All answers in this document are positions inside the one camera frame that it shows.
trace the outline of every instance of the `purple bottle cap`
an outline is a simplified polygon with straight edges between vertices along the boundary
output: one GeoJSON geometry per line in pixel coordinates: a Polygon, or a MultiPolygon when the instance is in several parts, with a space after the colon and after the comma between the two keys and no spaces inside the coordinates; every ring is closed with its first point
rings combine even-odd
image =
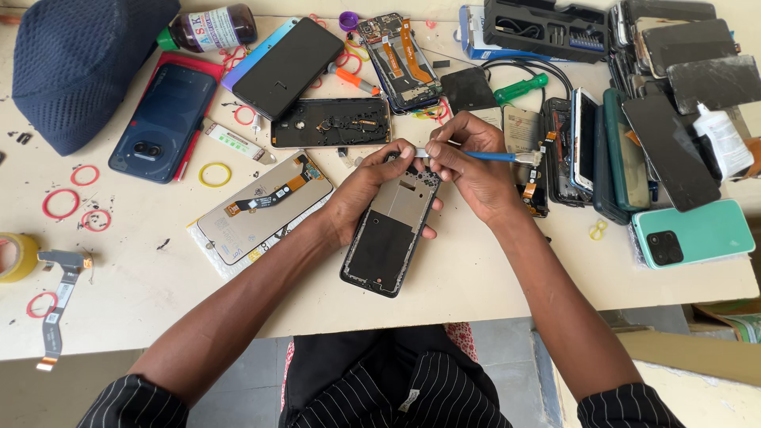
{"type": "Polygon", "coordinates": [[[356,30],[357,24],[359,24],[359,16],[352,11],[343,12],[338,16],[338,26],[341,27],[341,30],[356,30]]]}

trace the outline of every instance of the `hand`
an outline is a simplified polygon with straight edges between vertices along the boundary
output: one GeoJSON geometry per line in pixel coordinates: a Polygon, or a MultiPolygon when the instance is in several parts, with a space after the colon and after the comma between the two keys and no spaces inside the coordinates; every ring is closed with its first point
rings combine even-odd
{"type": "MultiPolygon", "coordinates": [[[[343,181],[320,210],[341,246],[351,244],[359,217],[377,195],[381,184],[398,178],[411,164],[420,172],[425,170],[422,159],[415,158],[415,146],[405,139],[396,139],[365,158],[343,181]],[[390,152],[399,152],[401,156],[384,163],[386,155],[390,152]]],[[[443,207],[441,200],[436,198],[433,209],[439,210],[443,207]]],[[[428,239],[436,238],[436,231],[426,225],[422,236],[428,239]]]]}
{"type": "Polygon", "coordinates": [[[444,181],[452,180],[476,216],[487,225],[521,206],[508,162],[480,161],[463,153],[506,152],[505,137],[495,126],[461,111],[431,133],[425,151],[431,156],[431,170],[444,181]]]}

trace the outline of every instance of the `fingernail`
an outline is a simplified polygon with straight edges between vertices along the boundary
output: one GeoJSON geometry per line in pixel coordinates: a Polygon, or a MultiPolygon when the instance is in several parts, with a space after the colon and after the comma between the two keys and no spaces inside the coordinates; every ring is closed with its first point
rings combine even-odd
{"type": "Polygon", "coordinates": [[[428,156],[431,156],[432,158],[435,158],[441,152],[441,147],[438,144],[430,142],[425,147],[425,152],[428,153],[428,156]]]}

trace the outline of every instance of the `black pants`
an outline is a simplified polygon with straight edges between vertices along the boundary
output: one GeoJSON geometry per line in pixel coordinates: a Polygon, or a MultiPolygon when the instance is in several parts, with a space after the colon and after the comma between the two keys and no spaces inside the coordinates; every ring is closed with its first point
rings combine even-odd
{"type": "Polygon", "coordinates": [[[399,407],[407,399],[418,355],[425,351],[451,355],[499,409],[492,380],[481,365],[474,363],[450,340],[441,325],[295,336],[294,349],[285,382],[285,406],[280,415],[280,427],[287,426],[316,396],[359,361],[388,401],[399,407]]]}

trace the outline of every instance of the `navy blue cap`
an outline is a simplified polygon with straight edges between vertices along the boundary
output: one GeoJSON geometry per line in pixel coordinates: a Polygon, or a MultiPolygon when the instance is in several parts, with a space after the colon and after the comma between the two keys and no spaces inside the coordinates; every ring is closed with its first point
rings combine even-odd
{"type": "Polygon", "coordinates": [[[178,0],[41,0],[21,18],[13,100],[61,155],[90,142],[180,10],[178,0]]]}

